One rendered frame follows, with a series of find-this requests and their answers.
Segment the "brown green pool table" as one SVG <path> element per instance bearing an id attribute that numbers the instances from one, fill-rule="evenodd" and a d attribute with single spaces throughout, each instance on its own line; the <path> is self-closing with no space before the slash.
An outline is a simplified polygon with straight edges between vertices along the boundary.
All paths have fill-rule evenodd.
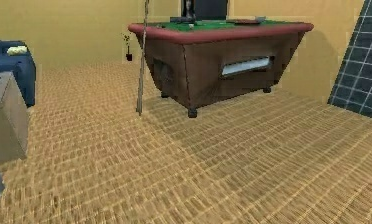
<path id="1" fill-rule="evenodd" d="M 275 20 L 259 25 L 148 23 L 145 62 L 161 96 L 174 99 L 195 118 L 200 107 L 257 90 L 269 93 L 313 28 L 307 22 Z M 128 30 L 141 47 L 143 23 Z"/>

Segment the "wooden cue stick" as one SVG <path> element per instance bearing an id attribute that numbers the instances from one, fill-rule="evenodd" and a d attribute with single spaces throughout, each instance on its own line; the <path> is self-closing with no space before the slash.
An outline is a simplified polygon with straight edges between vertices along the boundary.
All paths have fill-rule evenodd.
<path id="1" fill-rule="evenodd" d="M 150 0 L 145 0 L 144 3 L 144 21 L 143 21 L 143 30 L 142 30 L 142 52 L 141 52 L 141 62 L 140 62 L 140 74 L 139 74 L 139 82 L 138 82 L 138 95 L 137 95 L 137 104 L 136 104 L 136 112 L 139 116 L 142 114 L 142 106 L 143 106 L 143 76 L 145 73 L 145 45 L 146 45 L 146 27 L 148 21 L 148 14 L 149 14 L 149 2 Z"/>

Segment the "small potted house plant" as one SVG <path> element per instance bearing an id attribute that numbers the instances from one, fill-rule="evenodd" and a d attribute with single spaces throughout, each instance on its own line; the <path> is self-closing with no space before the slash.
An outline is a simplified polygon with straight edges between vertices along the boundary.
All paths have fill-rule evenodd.
<path id="1" fill-rule="evenodd" d="M 130 35 L 128 34 L 124 34 L 123 35 L 123 39 L 125 41 L 125 45 L 126 45 L 126 60 L 127 61 L 132 61 L 132 54 L 130 53 Z"/>

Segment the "dark flat object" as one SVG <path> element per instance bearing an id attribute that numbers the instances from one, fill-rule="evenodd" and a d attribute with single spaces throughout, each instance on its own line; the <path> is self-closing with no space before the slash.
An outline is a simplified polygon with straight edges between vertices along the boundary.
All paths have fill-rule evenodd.
<path id="1" fill-rule="evenodd" d="M 170 22 L 172 23 L 194 23 L 195 19 L 193 17 L 170 17 Z"/>

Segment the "dark statuette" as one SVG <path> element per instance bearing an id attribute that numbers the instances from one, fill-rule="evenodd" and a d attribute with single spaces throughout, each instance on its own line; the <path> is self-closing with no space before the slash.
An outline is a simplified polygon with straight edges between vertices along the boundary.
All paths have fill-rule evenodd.
<path id="1" fill-rule="evenodd" d="M 193 0 L 185 0 L 185 16 L 191 20 L 196 19 Z"/>

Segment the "red flat object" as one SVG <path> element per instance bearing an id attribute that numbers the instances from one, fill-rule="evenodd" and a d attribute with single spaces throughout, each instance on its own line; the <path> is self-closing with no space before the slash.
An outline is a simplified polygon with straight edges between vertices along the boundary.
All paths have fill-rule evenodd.
<path id="1" fill-rule="evenodd" d="M 253 19 L 228 19 L 227 23 L 233 23 L 236 25 L 259 25 L 265 20 L 265 16 L 258 16 Z"/>

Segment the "blue sofa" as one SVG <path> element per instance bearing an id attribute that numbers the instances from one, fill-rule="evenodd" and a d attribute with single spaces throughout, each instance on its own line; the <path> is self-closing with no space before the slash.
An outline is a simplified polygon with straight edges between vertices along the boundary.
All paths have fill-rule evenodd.
<path id="1" fill-rule="evenodd" d="M 25 47 L 21 40 L 0 40 L 0 72 L 11 71 L 15 77 L 27 107 L 35 105 L 36 65 L 31 52 L 26 49 L 15 55 L 9 55 L 11 47 Z"/>

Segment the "grey brown cabinet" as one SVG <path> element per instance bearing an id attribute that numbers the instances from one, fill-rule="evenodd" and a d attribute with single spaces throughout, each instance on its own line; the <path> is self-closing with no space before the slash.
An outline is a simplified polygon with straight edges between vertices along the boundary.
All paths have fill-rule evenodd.
<path id="1" fill-rule="evenodd" d="M 29 115 L 12 72 L 0 72 L 0 164 L 25 159 Z"/>

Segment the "dark grid window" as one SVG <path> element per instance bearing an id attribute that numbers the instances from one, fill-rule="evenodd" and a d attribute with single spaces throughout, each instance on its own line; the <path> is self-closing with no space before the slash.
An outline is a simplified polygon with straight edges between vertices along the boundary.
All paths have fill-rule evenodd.
<path id="1" fill-rule="evenodd" d="M 364 0 L 327 103 L 372 118 L 372 0 Z"/>

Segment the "pale yellow cushion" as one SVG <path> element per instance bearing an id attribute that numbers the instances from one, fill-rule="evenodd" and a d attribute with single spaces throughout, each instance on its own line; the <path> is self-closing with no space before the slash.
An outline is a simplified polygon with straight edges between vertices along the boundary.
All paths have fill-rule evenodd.
<path id="1" fill-rule="evenodd" d="M 7 49 L 8 55 L 22 55 L 28 52 L 28 48 L 26 46 L 12 46 Z"/>

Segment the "dark framed wall picture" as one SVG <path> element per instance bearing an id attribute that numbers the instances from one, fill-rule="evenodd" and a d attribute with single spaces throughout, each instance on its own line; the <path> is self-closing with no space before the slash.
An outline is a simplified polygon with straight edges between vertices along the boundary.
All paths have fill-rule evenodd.
<path id="1" fill-rule="evenodd" d="M 181 16 L 185 16 L 185 0 L 181 0 Z M 228 0 L 193 0 L 197 20 L 225 20 Z"/>

